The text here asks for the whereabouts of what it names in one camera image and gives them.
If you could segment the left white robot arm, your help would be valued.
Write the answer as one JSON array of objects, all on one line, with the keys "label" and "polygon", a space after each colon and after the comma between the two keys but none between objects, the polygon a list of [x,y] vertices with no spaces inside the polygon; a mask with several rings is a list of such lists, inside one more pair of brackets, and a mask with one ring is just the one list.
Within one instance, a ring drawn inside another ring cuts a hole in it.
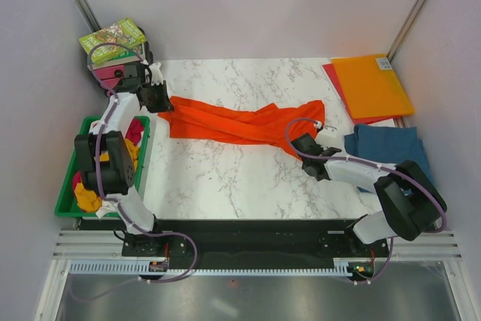
[{"label": "left white robot arm", "polygon": [[104,86],[109,98],[100,120],[86,135],[74,139],[81,182],[100,197],[95,215],[101,219],[117,213],[128,233],[142,234],[139,247],[149,256],[165,247],[162,234],[153,231],[156,217],[147,210],[135,187],[137,167],[130,156],[126,135],[142,108],[157,114],[174,109],[169,97],[162,64],[137,62],[127,66],[127,75],[115,87]]}]

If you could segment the orange t shirt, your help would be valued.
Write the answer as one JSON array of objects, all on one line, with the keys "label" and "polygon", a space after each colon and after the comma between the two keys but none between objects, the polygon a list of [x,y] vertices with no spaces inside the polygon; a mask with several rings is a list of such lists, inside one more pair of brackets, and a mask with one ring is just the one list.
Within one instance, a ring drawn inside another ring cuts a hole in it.
[{"label": "orange t shirt", "polygon": [[274,103],[257,111],[236,111],[189,98],[173,96],[172,112],[159,113],[168,122],[171,138],[209,140],[235,145],[270,145],[296,156],[285,131],[294,140],[306,133],[316,135],[307,119],[324,122],[325,105],[320,100],[298,107],[279,108]]}]

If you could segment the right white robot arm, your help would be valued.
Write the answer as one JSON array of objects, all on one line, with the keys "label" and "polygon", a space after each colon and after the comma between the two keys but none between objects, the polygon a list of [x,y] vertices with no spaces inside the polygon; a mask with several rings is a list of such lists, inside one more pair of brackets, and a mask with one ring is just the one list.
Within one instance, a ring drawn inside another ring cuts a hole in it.
[{"label": "right white robot arm", "polygon": [[336,147],[321,147],[309,134],[290,145],[301,157],[302,168],[316,180],[349,183],[377,196],[382,210],[355,221],[352,232],[344,237],[349,254],[361,256],[384,238],[413,241],[431,232],[437,221],[446,225],[446,202],[414,161],[375,163]]}]

